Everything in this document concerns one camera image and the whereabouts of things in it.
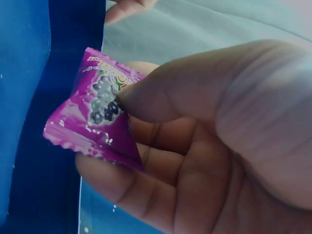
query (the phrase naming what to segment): blue fabric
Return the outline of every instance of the blue fabric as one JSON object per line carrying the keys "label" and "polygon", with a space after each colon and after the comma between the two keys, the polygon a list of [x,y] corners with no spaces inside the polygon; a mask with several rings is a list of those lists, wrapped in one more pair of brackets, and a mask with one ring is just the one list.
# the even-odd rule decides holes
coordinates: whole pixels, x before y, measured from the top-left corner
{"label": "blue fabric", "polygon": [[50,51],[48,3],[0,1],[0,226],[20,132]]}
{"label": "blue fabric", "polygon": [[85,181],[81,186],[80,234],[161,234],[131,217],[96,193]]}
{"label": "blue fabric", "polygon": [[68,97],[85,48],[101,48],[104,16],[104,0],[0,1],[0,223],[10,199],[0,234],[77,233],[73,153],[42,130]]}

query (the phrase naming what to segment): palm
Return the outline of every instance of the palm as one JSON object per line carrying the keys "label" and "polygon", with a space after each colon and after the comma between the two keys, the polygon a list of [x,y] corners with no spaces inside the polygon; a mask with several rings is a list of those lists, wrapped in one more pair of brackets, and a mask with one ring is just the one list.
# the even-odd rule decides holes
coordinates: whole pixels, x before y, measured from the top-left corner
{"label": "palm", "polygon": [[311,232],[312,213],[288,207],[262,189],[240,158],[213,136],[209,124],[180,119],[150,127],[150,137],[142,129],[135,132],[152,147],[139,146],[148,171],[177,189],[172,229],[164,232]]}
{"label": "palm", "polygon": [[312,213],[266,193],[209,126],[132,118],[149,176],[85,156],[77,167],[98,192],[166,234],[311,233]]}

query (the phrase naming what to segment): finger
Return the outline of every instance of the finger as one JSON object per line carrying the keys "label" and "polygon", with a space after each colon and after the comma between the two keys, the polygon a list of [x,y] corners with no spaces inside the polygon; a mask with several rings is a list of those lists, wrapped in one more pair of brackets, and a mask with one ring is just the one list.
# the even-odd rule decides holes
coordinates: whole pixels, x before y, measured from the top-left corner
{"label": "finger", "polygon": [[176,186],[179,170],[184,160],[183,155],[142,144],[137,144],[137,148],[147,174],[164,183]]}
{"label": "finger", "polygon": [[180,117],[212,120],[233,80],[281,42],[257,41],[181,58],[162,65],[121,92],[127,111],[146,122]]}
{"label": "finger", "polygon": [[112,24],[117,21],[151,9],[156,0],[116,0],[116,5],[107,10],[105,23]]}
{"label": "finger", "polygon": [[124,211],[164,233],[172,233],[176,189],[146,174],[133,172],[82,154],[76,156],[81,176]]}
{"label": "finger", "polygon": [[163,124],[151,124],[130,117],[131,128],[138,143],[185,155],[196,125],[195,120],[180,118]]}
{"label": "finger", "polygon": [[175,232],[213,233],[224,207],[231,177],[229,150],[197,127],[179,172]]}

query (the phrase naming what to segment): grape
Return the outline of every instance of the grape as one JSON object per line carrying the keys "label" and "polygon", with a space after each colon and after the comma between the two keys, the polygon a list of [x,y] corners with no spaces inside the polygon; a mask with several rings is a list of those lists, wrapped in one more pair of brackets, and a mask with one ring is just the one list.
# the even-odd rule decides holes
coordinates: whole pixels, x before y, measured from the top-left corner
{"label": "grape", "polygon": [[115,115],[118,115],[118,105],[114,101],[108,103],[108,109]]}
{"label": "grape", "polygon": [[103,90],[103,92],[102,92],[102,90],[101,90],[101,91],[98,91],[97,96],[101,97],[101,98],[111,99],[112,93],[108,92],[106,90]]}
{"label": "grape", "polygon": [[103,120],[103,116],[100,114],[99,111],[94,111],[90,114],[90,119],[95,123],[95,124],[100,124]]}
{"label": "grape", "polygon": [[100,77],[100,79],[99,79],[100,81],[108,81],[108,76],[101,76]]}
{"label": "grape", "polygon": [[91,107],[92,107],[93,111],[99,111],[100,108],[102,107],[101,100],[96,99],[96,100],[92,101]]}
{"label": "grape", "polygon": [[104,118],[108,121],[113,121],[113,113],[109,108],[104,108]]}
{"label": "grape", "polygon": [[105,99],[105,95],[102,93],[97,93],[97,98],[99,99]]}
{"label": "grape", "polygon": [[92,85],[92,87],[95,89],[95,90],[99,90],[101,88],[101,85],[100,84],[94,84]]}

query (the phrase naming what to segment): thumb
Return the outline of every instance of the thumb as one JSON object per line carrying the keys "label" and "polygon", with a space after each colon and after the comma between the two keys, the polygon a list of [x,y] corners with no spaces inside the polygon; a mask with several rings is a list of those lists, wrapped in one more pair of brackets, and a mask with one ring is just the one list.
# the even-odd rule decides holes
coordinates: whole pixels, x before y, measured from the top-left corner
{"label": "thumb", "polygon": [[121,92],[119,98],[131,115],[146,122],[179,117],[214,120],[231,83],[252,64],[261,65],[270,51],[285,45],[275,40],[256,41],[174,60]]}
{"label": "thumb", "polygon": [[312,209],[312,54],[264,40],[169,62],[120,93],[147,122],[193,117],[275,197]]}

